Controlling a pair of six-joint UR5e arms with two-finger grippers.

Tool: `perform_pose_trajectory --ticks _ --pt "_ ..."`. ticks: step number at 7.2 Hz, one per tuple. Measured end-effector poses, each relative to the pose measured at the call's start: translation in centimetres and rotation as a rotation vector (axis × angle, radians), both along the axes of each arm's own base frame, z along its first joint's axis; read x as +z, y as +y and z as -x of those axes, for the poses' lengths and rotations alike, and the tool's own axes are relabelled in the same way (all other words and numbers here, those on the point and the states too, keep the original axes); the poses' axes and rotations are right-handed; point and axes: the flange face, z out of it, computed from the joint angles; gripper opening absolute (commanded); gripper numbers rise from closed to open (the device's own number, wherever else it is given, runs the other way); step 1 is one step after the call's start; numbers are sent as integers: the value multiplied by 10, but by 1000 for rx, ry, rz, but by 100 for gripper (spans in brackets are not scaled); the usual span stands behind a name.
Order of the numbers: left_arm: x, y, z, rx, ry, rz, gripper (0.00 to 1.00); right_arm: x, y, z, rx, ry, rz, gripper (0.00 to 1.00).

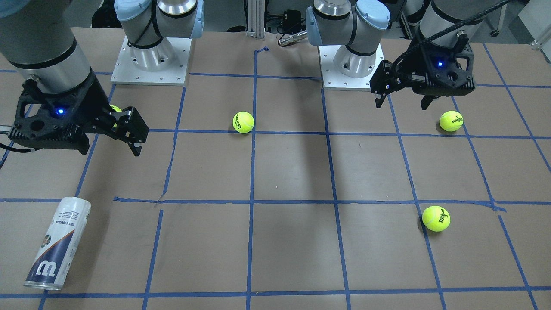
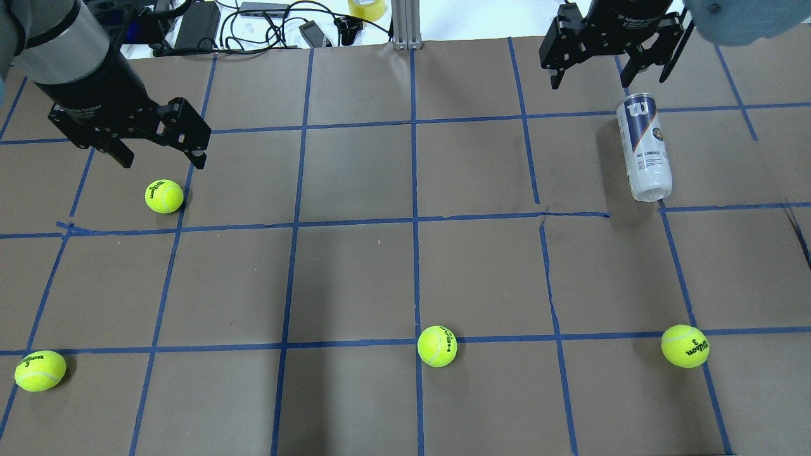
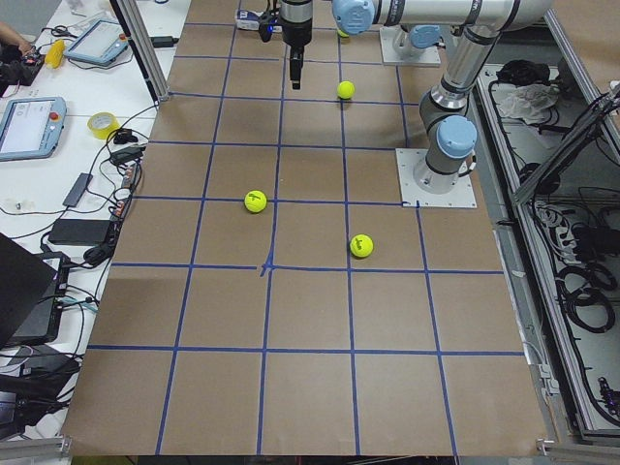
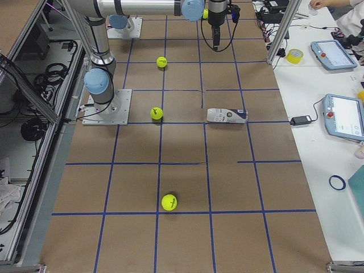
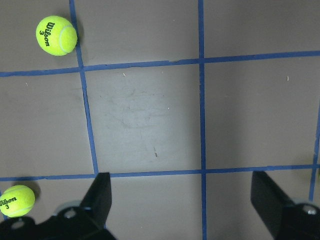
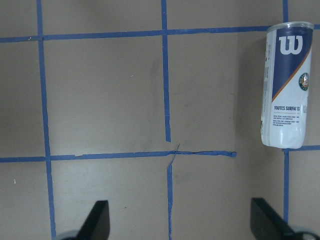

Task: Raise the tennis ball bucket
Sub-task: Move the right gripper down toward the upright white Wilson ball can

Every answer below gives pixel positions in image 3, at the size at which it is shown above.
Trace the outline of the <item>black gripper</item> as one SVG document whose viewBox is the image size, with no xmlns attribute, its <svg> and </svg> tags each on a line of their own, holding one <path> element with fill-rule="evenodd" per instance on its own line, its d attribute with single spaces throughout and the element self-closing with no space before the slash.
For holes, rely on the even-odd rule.
<svg viewBox="0 0 620 465">
<path fill-rule="evenodd" d="M 291 47 L 289 77 L 292 90 L 299 90 L 304 64 L 304 47 L 312 39 L 312 1 L 282 0 L 280 2 L 280 25 L 284 42 Z"/>
</svg>

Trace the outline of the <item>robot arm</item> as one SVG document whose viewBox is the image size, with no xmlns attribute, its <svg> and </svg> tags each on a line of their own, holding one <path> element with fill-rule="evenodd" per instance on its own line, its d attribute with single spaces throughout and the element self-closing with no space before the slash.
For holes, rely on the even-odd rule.
<svg viewBox="0 0 620 465">
<path fill-rule="evenodd" d="M 403 58 L 417 55 L 440 41 L 437 22 L 404 21 L 397 16 L 404 12 L 403 1 L 333 1 L 332 16 L 337 29 L 349 36 L 380 24 L 389 33 L 392 48 Z M 305 48 L 312 40 L 314 3 L 312 1 L 273 1 L 266 10 L 271 14 L 268 29 L 281 27 L 283 42 L 289 47 L 289 79 L 292 89 L 301 88 Z"/>
<path fill-rule="evenodd" d="M 550 1 L 334 1 L 332 14 L 349 35 L 373 24 L 449 25 L 462 28 L 456 50 L 441 81 L 426 92 L 419 105 L 429 148 L 413 171 L 424 191 L 449 192 L 459 170 L 473 154 L 478 139 L 465 108 L 476 79 L 502 33 L 541 19 Z"/>
</svg>

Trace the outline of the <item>person hand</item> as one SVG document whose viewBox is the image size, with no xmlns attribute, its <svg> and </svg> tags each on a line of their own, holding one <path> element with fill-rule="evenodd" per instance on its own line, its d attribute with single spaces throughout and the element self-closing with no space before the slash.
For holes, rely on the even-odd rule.
<svg viewBox="0 0 620 465">
<path fill-rule="evenodd" d="M 32 48 L 28 40 L 4 21 L 0 21 L 0 41 L 2 45 L 16 46 L 22 54 L 29 52 Z"/>
</svg>

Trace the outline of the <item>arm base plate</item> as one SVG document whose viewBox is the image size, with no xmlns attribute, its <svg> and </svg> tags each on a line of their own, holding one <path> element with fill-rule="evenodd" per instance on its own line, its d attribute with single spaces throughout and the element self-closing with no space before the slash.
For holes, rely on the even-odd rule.
<svg viewBox="0 0 620 465">
<path fill-rule="evenodd" d="M 404 207 L 476 208 L 472 180 L 465 161 L 459 171 L 443 175 L 426 165 L 426 149 L 397 148 L 396 166 Z"/>
<path fill-rule="evenodd" d="M 396 25 L 380 29 L 383 63 L 392 66 L 438 68 L 441 65 L 438 44 L 439 25 Z"/>
</svg>

